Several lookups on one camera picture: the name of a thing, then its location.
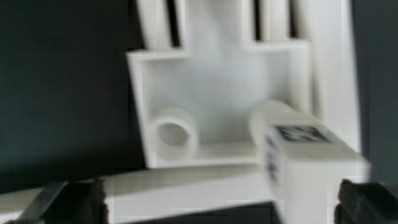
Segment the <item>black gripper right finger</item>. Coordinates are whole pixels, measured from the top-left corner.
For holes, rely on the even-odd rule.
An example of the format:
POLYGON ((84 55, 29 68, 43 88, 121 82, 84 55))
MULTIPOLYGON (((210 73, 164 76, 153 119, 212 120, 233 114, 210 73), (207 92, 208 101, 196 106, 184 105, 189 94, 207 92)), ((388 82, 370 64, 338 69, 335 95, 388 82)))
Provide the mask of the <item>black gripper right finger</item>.
POLYGON ((335 224, 398 224, 398 184, 343 180, 335 224))

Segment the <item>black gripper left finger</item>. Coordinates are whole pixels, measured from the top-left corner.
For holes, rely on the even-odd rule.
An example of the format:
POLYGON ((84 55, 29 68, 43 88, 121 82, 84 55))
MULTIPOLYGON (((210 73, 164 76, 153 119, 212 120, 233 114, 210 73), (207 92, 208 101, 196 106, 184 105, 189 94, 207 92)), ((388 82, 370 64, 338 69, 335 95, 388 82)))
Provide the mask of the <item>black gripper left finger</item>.
POLYGON ((104 180, 50 183, 15 224, 111 224, 104 180))

